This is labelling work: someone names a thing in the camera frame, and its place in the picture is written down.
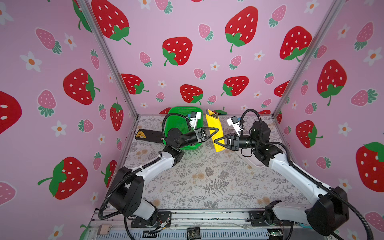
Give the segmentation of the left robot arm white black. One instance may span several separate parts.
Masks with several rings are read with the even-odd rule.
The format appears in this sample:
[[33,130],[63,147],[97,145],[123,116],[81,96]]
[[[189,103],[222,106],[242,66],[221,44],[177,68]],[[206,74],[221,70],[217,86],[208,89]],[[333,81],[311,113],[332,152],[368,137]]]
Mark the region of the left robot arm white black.
[[154,159],[144,165],[133,169],[122,167],[118,170],[99,209],[100,220],[117,215],[125,218],[134,216],[144,220],[147,226],[156,225],[159,221],[159,210],[143,199],[145,184],[178,164],[185,155],[183,147],[204,143],[222,130],[221,127],[196,128],[199,117],[195,112],[189,116],[178,113],[175,115],[185,121],[189,132],[183,134],[178,128],[172,128],[166,132],[166,122],[172,114],[166,115],[162,123],[162,139],[166,142],[165,147]]

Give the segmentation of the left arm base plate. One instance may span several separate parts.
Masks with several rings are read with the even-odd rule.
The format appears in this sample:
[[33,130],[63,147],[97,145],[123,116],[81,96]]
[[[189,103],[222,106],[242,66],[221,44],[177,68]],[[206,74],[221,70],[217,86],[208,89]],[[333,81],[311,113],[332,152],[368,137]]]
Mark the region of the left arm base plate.
[[157,228],[160,225],[163,227],[170,227],[172,220],[172,212],[160,211],[156,212],[149,220],[136,217],[131,221],[131,228]]

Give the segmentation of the green plastic basket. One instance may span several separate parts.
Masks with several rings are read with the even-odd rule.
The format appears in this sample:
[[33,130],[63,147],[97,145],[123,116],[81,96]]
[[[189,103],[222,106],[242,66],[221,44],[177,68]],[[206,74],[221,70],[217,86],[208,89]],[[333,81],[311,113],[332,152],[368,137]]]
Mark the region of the green plastic basket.
[[[176,113],[181,114],[183,116],[189,116],[191,112],[201,113],[203,115],[203,110],[198,107],[174,107],[170,108],[168,111],[168,114],[170,113]],[[199,120],[197,120],[196,128],[201,128],[204,126],[203,123],[203,116]],[[165,134],[168,135],[168,131],[177,128],[179,129],[183,134],[189,133],[189,129],[186,123],[186,120],[177,116],[170,116],[167,118],[166,124],[165,124]],[[197,150],[202,144],[198,143],[193,146],[186,146],[183,147],[182,150]]]

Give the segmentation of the white plastic tray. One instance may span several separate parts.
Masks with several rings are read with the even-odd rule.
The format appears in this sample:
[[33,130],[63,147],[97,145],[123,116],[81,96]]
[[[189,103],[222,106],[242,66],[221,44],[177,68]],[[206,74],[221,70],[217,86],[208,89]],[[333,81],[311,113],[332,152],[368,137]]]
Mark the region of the white plastic tray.
[[244,160],[248,165],[250,165],[252,168],[264,168],[265,165],[260,162],[252,153],[252,149],[241,149],[238,152],[238,155],[242,160]]

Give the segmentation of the small black circuit board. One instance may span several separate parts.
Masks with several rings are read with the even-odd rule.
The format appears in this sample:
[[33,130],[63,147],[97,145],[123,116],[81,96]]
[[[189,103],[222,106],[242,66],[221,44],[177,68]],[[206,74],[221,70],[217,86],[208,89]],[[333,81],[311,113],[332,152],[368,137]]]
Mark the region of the small black circuit board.
[[187,240],[200,240],[201,238],[200,227],[187,228]]

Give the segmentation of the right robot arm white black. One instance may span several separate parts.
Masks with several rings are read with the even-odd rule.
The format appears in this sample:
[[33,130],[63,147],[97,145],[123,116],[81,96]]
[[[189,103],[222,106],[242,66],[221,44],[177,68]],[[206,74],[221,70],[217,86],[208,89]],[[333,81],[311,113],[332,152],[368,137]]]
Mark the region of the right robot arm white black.
[[335,231],[349,220],[353,212],[367,234],[367,239],[374,239],[374,234],[364,216],[348,202],[347,193],[340,187],[332,188],[320,182],[291,159],[288,148],[279,142],[270,142],[270,128],[262,121],[255,110],[246,110],[241,117],[233,116],[227,120],[235,133],[215,140],[215,144],[231,151],[251,149],[255,158],[271,168],[292,185],[309,201],[309,205],[295,205],[280,200],[265,207],[263,220],[269,224],[282,221],[310,226],[318,234],[341,239]]

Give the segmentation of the black box yellow label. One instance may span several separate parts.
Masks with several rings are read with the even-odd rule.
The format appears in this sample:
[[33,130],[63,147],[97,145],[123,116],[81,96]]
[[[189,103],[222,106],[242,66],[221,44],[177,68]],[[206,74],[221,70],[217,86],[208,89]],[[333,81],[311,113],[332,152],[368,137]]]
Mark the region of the black box yellow label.
[[137,141],[163,144],[163,135],[161,131],[139,129],[135,135]]

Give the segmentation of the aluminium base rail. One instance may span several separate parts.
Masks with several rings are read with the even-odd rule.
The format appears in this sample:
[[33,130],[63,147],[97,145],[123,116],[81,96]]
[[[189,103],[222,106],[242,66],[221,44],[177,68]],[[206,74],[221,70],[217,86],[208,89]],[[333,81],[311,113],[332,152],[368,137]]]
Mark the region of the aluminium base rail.
[[[200,227],[201,240],[324,240],[311,227],[293,223],[289,227],[253,227],[246,222],[252,209],[160,210],[172,212],[171,226],[155,233],[154,228],[131,228],[133,219],[118,215],[99,220],[94,214],[82,240],[187,240],[187,228]],[[108,235],[98,236],[99,225],[112,225]]]

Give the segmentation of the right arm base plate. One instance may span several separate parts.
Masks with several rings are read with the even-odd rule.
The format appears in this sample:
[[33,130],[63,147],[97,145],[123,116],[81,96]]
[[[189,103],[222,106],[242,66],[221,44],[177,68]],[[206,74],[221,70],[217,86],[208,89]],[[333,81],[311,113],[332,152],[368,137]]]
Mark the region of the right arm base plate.
[[264,210],[249,211],[249,218],[246,222],[251,223],[253,227],[289,227],[290,221],[281,221],[265,213]]

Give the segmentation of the yellow paper napkin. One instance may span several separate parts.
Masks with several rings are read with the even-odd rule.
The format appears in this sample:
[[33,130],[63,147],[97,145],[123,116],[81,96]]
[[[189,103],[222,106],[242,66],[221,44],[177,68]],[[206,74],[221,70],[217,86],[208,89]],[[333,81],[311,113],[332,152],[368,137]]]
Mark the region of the yellow paper napkin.
[[212,135],[212,141],[213,141],[214,148],[215,148],[216,152],[218,153],[218,152],[223,151],[225,148],[215,143],[215,140],[222,138],[224,136],[222,124],[221,124],[220,119],[219,119],[219,115],[217,113],[214,113],[213,111],[207,109],[206,110],[206,120],[207,120],[208,127],[211,128],[210,134]]

